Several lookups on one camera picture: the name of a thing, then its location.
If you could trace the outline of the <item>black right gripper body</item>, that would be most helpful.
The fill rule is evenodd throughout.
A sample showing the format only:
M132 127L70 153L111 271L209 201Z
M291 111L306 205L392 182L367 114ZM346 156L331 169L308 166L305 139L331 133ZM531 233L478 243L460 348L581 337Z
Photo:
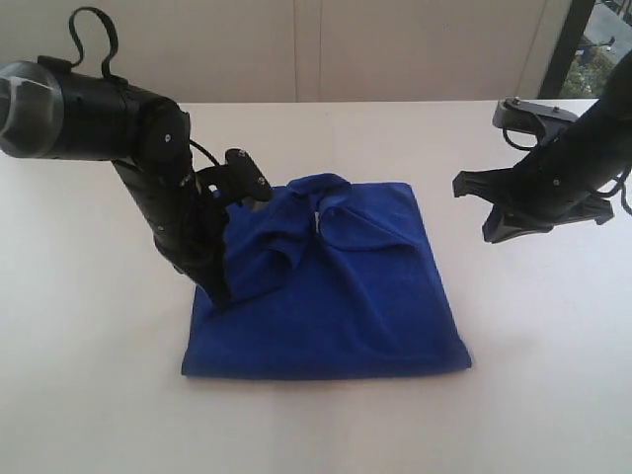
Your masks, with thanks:
M603 92L552 143L512 167L508 191L522 232L548 232L570 209L631 164L631 63L619 62Z

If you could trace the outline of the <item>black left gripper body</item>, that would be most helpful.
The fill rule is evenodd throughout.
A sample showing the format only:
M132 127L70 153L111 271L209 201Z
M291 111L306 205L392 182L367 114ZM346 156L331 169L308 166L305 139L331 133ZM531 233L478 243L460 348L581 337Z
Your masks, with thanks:
M130 156L113 163L159 253L189 277L224 275L227 213L193 166L191 120L167 99L139 110Z

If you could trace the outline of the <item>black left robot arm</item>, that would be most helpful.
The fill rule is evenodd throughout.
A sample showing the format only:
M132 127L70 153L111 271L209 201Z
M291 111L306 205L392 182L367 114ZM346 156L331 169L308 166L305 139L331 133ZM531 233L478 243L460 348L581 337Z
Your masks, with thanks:
M1 69L2 151L112 163L157 251L224 303L228 214L198 180L190 135L190 117L176 102L122 79L75 74L53 58Z

